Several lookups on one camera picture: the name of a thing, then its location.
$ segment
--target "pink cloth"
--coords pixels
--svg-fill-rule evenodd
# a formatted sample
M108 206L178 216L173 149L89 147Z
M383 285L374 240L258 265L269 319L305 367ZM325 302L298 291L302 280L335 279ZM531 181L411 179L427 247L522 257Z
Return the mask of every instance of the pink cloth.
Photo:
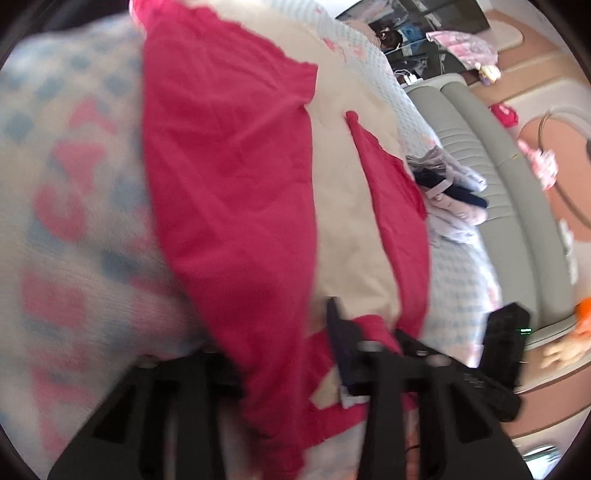
M489 107L489 110L501 122L505 128L512 128L519 125L519 116L514 108L504 103L495 103Z
M499 59L497 51L476 35L440 30L427 32L427 38L448 49L467 69L479 70L484 65L496 65Z

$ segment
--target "pink toy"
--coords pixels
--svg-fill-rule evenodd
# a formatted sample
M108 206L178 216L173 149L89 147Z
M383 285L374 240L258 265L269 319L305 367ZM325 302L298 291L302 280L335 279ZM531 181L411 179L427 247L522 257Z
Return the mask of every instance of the pink toy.
M552 188L558 175L556 155L552 150L541 151L532 148L524 140L518 140L517 145L523 154L530 159L531 169L542 184L542 190Z
M516 127L519 124L517 112L509 105L495 103L489 107L489 110L505 128Z

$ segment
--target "gray cushion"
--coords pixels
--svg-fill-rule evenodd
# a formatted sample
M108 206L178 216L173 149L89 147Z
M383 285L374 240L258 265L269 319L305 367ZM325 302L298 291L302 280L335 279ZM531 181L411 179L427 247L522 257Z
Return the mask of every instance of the gray cushion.
M460 82L415 86L408 95L443 147L488 181L489 219L480 233L503 300L527 307L534 329L569 317L573 289L558 227L515 142Z

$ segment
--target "hand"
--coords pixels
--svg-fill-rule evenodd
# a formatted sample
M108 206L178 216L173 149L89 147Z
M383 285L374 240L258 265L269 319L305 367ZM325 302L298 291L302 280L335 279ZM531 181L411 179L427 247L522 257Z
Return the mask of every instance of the hand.
M549 367L555 362L558 362L559 368L567 367L581 360L590 348L591 336L569 333L562 340L545 348L545 359L541 367Z

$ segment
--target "orange object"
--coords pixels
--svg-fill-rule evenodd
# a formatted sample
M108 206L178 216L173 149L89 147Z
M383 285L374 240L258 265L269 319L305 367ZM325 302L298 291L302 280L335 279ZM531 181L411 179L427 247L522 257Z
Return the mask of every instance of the orange object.
M574 332L578 335L591 336L591 297L587 297L579 303L575 312L577 314L577 326Z

